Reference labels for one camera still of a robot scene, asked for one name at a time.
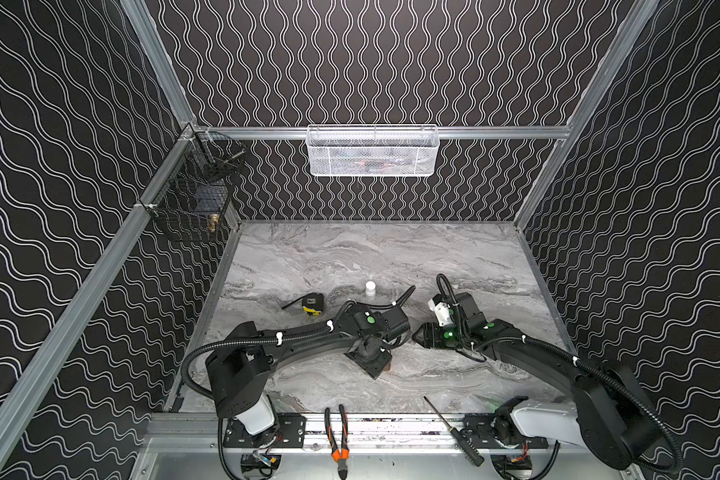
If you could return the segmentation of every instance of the orange and black pliers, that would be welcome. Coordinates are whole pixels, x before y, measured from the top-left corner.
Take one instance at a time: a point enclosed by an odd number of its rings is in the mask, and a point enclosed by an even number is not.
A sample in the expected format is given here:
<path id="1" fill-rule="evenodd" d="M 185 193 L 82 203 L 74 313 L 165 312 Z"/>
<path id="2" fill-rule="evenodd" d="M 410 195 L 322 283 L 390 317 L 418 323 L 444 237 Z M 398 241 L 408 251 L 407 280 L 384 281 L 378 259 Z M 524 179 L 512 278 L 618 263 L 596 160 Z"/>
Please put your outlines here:
<path id="1" fill-rule="evenodd" d="M 347 458 L 349 458 L 349 447 L 347 446 L 347 413 L 344 410 L 344 405 L 338 406 L 338 412 L 342 416 L 342 449 L 339 450 L 336 446 L 336 437 L 333 436 L 333 429 L 331 428 L 331 409 L 326 408 L 326 433 L 328 434 L 328 442 L 331 444 L 331 456 L 338 464 L 338 477 L 341 480 L 347 478 Z"/>

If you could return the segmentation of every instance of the screwdriver handle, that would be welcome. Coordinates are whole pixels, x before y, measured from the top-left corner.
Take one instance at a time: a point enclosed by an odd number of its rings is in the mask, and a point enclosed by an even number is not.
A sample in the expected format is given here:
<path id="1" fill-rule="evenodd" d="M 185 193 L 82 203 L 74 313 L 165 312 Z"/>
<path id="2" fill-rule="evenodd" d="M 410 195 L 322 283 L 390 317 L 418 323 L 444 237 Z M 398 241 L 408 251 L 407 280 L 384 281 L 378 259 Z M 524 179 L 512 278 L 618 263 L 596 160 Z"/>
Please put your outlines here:
<path id="1" fill-rule="evenodd" d="M 485 462 L 485 458 L 483 458 L 483 456 L 478 453 L 478 450 L 474 446 L 472 446 L 470 441 L 467 440 L 467 437 L 465 437 L 463 433 L 457 430 L 456 427 L 451 427 L 451 436 L 454 438 L 454 440 L 456 440 L 456 445 L 458 445 L 462 450 L 464 450 L 464 453 L 467 454 L 474 466 L 479 467 L 483 465 L 483 462 Z"/>

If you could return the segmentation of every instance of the robotic arm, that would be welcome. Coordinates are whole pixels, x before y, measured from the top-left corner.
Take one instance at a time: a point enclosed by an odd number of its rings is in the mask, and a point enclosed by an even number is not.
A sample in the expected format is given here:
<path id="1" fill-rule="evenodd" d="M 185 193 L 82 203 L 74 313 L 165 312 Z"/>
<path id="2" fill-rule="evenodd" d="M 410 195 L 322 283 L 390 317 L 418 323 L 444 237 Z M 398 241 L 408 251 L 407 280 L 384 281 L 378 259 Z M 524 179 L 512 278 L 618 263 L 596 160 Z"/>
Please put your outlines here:
<path id="1" fill-rule="evenodd" d="M 547 342 L 523 334 L 502 320 L 488 320 L 468 293 L 454 295 L 448 279 L 438 275 L 441 293 L 430 301 L 438 321 L 413 334 L 423 348 L 481 354 L 528 371 L 574 400 L 575 406 L 542 404 L 525 397 L 497 410 L 494 436 L 505 445 L 543 436 L 588 447 L 603 463 L 623 470 L 636 463 L 658 472 L 682 467 L 680 444 L 661 421 L 632 371 L 618 362 L 593 366 Z M 392 360 L 391 350 L 408 340 L 410 323 L 402 304 L 413 287 L 390 305 L 349 301 L 327 322 L 288 330 L 257 330 L 239 325 L 223 341 L 195 350 L 182 363 L 182 378 L 212 398 L 219 418 L 236 418 L 254 445 L 276 436 L 277 417 L 262 394 L 275 370 L 292 362 L 329 353 L 345 353 L 376 379 Z M 213 350 L 206 360 L 212 391 L 189 375 L 192 361 Z M 673 455 L 669 466 L 641 456 L 664 439 Z"/>

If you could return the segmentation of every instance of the brass object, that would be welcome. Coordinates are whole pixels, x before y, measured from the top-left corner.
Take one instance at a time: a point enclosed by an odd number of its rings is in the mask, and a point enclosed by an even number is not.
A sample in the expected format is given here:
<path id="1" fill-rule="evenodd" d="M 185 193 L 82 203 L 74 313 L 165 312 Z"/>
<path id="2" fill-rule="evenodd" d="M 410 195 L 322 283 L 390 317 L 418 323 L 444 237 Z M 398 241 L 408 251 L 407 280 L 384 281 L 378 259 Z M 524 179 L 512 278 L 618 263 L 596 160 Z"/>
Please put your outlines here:
<path id="1" fill-rule="evenodd" d="M 216 226 L 219 224 L 219 214 L 211 214 L 208 216 L 208 231 L 213 233 L 216 231 Z"/>

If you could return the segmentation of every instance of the patterned wallpaper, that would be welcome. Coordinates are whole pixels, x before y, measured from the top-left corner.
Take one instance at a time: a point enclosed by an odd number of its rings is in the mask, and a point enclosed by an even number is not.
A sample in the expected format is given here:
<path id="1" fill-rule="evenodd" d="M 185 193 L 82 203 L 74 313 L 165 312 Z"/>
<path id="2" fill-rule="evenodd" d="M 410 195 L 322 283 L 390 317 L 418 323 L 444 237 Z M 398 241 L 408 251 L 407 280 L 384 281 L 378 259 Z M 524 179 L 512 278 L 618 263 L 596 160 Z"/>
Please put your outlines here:
<path id="1" fill-rule="evenodd" d="M 146 0 L 198 121 L 561 125 L 630 0 Z"/>
<path id="2" fill-rule="evenodd" d="M 150 223 L 0 478 L 128 478 L 223 250 L 173 244 Z"/>
<path id="3" fill-rule="evenodd" d="M 526 234 L 579 353 L 720 480 L 720 2 L 660 3 Z"/>
<path id="4" fill-rule="evenodd" d="M 210 151 L 228 150 L 218 134 Z M 512 221 L 554 140 L 444 140 L 431 177 L 314 177 L 303 141 L 249 143 L 232 201 L 247 220 Z"/>
<path id="5" fill-rule="evenodd" d="M 0 2 L 0 404 L 179 128 L 116 0 Z"/>

